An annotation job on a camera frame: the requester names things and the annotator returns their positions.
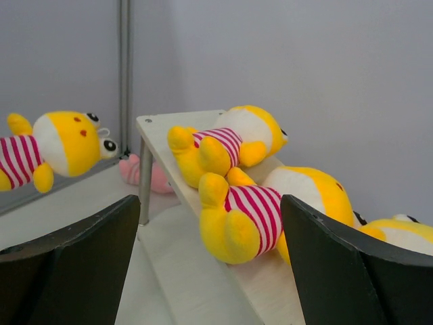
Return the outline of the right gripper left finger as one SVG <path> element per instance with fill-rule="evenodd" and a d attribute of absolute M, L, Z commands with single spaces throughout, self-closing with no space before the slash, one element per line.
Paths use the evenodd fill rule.
<path fill-rule="evenodd" d="M 128 195 L 1 250 L 1 323 L 114 324 L 140 208 L 139 198 Z"/>

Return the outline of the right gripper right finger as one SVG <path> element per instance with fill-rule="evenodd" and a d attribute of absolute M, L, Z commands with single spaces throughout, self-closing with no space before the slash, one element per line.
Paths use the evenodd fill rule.
<path fill-rule="evenodd" d="M 306 324 L 431 324 L 432 256 L 375 239 L 292 195 L 281 216 Z"/>

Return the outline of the yellow plush toy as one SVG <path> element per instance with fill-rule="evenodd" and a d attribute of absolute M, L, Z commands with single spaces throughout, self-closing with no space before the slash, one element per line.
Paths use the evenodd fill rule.
<path fill-rule="evenodd" d="M 377 219 L 358 230 L 388 244 L 432 256 L 432 226 L 420 223 L 409 215 Z"/>
<path fill-rule="evenodd" d="M 226 176 L 234 167 L 253 167 L 287 144 L 277 120 L 258 106 L 236 106 L 219 115 L 212 128 L 174 126 L 168 146 L 187 185 L 197 188 L 205 173 Z"/>
<path fill-rule="evenodd" d="M 353 211 L 342 184 L 310 167 L 279 166 L 261 184 L 238 167 L 226 177 L 206 173 L 198 192 L 204 246 L 216 259 L 232 265 L 249 262 L 273 249 L 290 262 L 280 207 L 285 194 L 350 227 L 366 224 Z"/>
<path fill-rule="evenodd" d="M 38 192 L 47 193 L 55 174 L 78 177 L 118 153 L 110 131 L 101 128 L 100 119 L 91 112 L 48 112 L 34 124 L 11 113 L 7 125 L 12 136 L 1 138 L 2 192 L 32 182 Z"/>

